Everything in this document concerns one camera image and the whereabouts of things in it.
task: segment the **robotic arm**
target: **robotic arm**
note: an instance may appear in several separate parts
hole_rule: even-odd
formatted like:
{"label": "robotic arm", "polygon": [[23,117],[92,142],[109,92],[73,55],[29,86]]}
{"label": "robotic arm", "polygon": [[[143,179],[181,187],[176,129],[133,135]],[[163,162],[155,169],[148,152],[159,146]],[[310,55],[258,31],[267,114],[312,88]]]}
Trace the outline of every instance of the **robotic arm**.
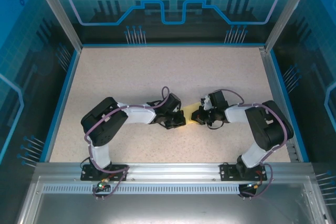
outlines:
{"label": "robotic arm", "polygon": [[[287,139],[292,138],[293,128],[276,103],[267,101],[262,105],[280,118],[286,128]],[[255,142],[237,159],[236,171],[242,179],[254,174],[254,168],[268,157],[273,148],[280,146],[285,137],[280,123],[268,110],[253,104],[229,106],[221,90],[201,99],[201,106],[193,112],[191,119],[201,125],[207,124],[208,127],[215,121],[222,121],[222,125],[235,122],[249,123]]]}
{"label": "robotic arm", "polygon": [[116,102],[112,97],[107,97],[82,118],[81,125],[84,132],[87,133],[105,115],[117,108],[126,107],[105,119],[89,134],[92,142],[90,146],[92,158],[100,168],[112,170],[108,143],[113,139],[122,125],[130,123],[158,123],[166,129],[185,125],[183,111],[180,110],[180,99],[173,93],[169,93],[168,96],[166,102],[158,108],[155,108],[157,107],[155,104],[161,101],[148,102],[135,108]]}

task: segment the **enclosure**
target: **enclosure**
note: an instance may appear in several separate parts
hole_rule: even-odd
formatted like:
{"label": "enclosure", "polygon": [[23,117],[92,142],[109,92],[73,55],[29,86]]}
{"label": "enclosure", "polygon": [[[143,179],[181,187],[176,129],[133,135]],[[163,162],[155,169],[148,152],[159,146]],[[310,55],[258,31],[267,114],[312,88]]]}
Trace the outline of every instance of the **enclosure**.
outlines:
{"label": "enclosure", "polygon": [[[0,4],[4,223],[334,222],[336,0]],[[112,164],[129,166],[126,179],[110,183],[112,197],[92,196],[97,181],[82,181],[80,167],[89,156],[82,118],[106,97],[163,99],[163,86],[185,115],[218,89],[252,107],[276,102],[294,136],[267,159],[262,196],[242,196],[251,180],[222,178],[220,167],[254,142],[242,122],[126,124],[109,143]]]}

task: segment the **blue edge trim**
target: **blue edge trim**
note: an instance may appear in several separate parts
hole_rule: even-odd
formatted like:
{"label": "blue edge trim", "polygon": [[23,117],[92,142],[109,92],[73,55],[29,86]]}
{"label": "blue edge trim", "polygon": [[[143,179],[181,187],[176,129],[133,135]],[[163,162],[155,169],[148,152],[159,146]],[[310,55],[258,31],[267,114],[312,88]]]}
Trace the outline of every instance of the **blue edge trim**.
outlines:
{"label": "blue edge trim", "polygon": [[[125,46],[127,47],[127,46],[220,46],[220,45],[222,45],[222,46],[233,46],[233,45],[235,45],[235,46],[238,46],[238,45],[239,46],[263,46],[264,44],[243,44],[243,45],[242,44],[228,45],[228,44],[223,44],[223,43],[211,43],[211,44],[206,44],[206,43],[204,43],[204,44],[197,44],[197,43],[189,43],[189,44],[145,44],[145,45],[84,44],[83,46],[84,47],[125,47]],[[298,126],[298,123],[297,123],[296,118],[294,116],[293,108],[292,108],[292,105],[290,103],[289,96],[288,96],[287,90],[285,88],[285,84],[283,82],[283,79],[282,79],[282,75],[281,75],[281,72],[280,72],[278,61],[275,57],[275,54],[274,54],[273,50],[271,51],[271,58],[272,58],[272,61],[274,63],[275,71],[276,71],[277,77],[278,77],[279,82],[280,82],[282,93],[284,94],[283,96],[285,98],[285,103],[286,103],[286,106],[288,108],[289,116],[291,118],[292,126],[293,126],[293,129],[294,129],[294,132],[295,132],[295,135],[296,135],[296,138],[297,138],[297,142],[298,142],[298,145],[299,145],[299,148],[300,148],[299,151],[301,152],[302,161],[303,162],[308,162],[309,159],[308,159],[308,155],[307,155],[307,152],[306,152],[306,148],[303,144],[303,140],[302,140],[302,136],[301,136],[301,133],[300,133],[300,130],[299,130],[299,126]],[[58,100],[58,103],[57,103],[57,106],[56,106],[56,109],[55,109],[55,114],[54,114],[54,117],[52,119],[52,122],[51,122],[51,125],[50,125],[50,128],[49,128],[48,136],[47,136],[46,143],[45,143],[45,146],[44,146],[42,154],[41,154],[40,162],[45,162],[46,161],[47,155],[51,151],[50,148],[55,143],[55,138],[56,138],[56,135],[57,135],[57,132],[58,132],[58,128],[59,128],[59,125],[60,125],[61,118],[63,116],[63,111],[64,111],[64,108],[65,108],[66,101],[68,99],[68,95],[69,95],[69,92],[70,92],[70,87],[71,87],[71,84],[72,84],[72,81],[73,81],[73,77],[75,76],[78,60],[79,60],[79,54],[75,51],[73,53],[73,57],[72,57],[72,60],[71,60],[70,66],[69,66],[70,71],[68,71],[68,73],[66,75],[66,78],[65,78],[65,81],[64,81],[64,84],[63,84],[63,87],[62,87],[62,91],[61,91],[61,94],[60,94],[60,97],[59,97],[59,100]]]}
{"label": "blue edge trim", "polygon": [[56,105],[54,117],[52,118],[51,125],[50,125],[48,135],[47,135],[47,138],[46,138],[46,143],[44,145],[44,148],[43,148],[43,151],[42,151],[42,154],[41,154],[40,162],[48,162],[49,161],[49,160],[46,160],[46,159],[49,155],[49,152],[51,152],[51,149],[55,144],[56,135],[57,135],[57,132],[58,132],[59,125],[61,123],[61,119],[62,119],[62,116],[63,116],[65,104],[67,103],[67,100],[68,100],[68,96],[69,96],[71,84],[72,84],[72,81],[73,81],[73,77],[75,76],[77,64],[78,64],[78,61],[79,61],[79,56],[80,56],[80,54],[75,50],[73,55],[72,55],[72,58],[71,58],[71,62],[70,62],[70,65],[69,65],[67,75],[66,75],[65,80],[64,80],[64,84],[63,84],[61,93],[59,95],[59,99],[58,99],[58,102],[57,102],[57,105]]}
{"label": "blue edge trim", "polygon": [[298,142],[298,145],[299,145],[299,148],[300,148],[302,161],[303,162],[309,162],[307,151],[306,151],[306,148],[304,146],[302,136],[301,136],[301,133],[300,133],[300,130],[299,130],[299,126],[298,126],[298,123],[296,121],[294,111],[293,111],[292,105],[290,103],[289,96],[288,96],[288,93],[287,93],[287,90],[286,90],[286,87],[285,87],[285,83],[283,82],[282,74],[280,72],[278,61],[277,61],[277,58],[275,57],[273,49],[271,50],[271,57],[272,57],[272,61],[273,61],[273,64],[274,64],[275,71],[277,73],[277,77],[278,77],[279,82],[280,82],[282,93],[284,94],[283,97],[285,98],[285,102],[286,102],[286,106],[287,106],[287,109],[288,109],[288,112],[289,112],[289,116],[290,116],[290,119],[292,121],[292,126],[293,126],[293,129],[294,129],[294,132],[295,132],[295,135],[296,135],[296,139],[297,139],[297,142]]}

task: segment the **beige tabletop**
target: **beige tabletop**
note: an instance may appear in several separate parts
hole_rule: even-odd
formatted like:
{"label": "beige tabletop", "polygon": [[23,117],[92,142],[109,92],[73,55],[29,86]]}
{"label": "beige tabletop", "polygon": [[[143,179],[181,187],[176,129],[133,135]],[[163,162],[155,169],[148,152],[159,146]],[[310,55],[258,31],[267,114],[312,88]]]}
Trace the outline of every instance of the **beige tabletop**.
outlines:
{"label": "beige tabletop", "polygon": [[[219,88],[232,89],[247,103],[272,99],[258,48],[149,47],[84,48],[57,134],[51,162],[80,162],[88,156],[80,120],[105,97],[126,104],[159,100],[169,86],[182,106]],[[225,93],[229,104],[239,102]],[[124,125],[109,143],[112,162],[235,162],[254,139],[248,124],[219,130],[188,124]],[[285,147],[268,161],[289,162]]]}

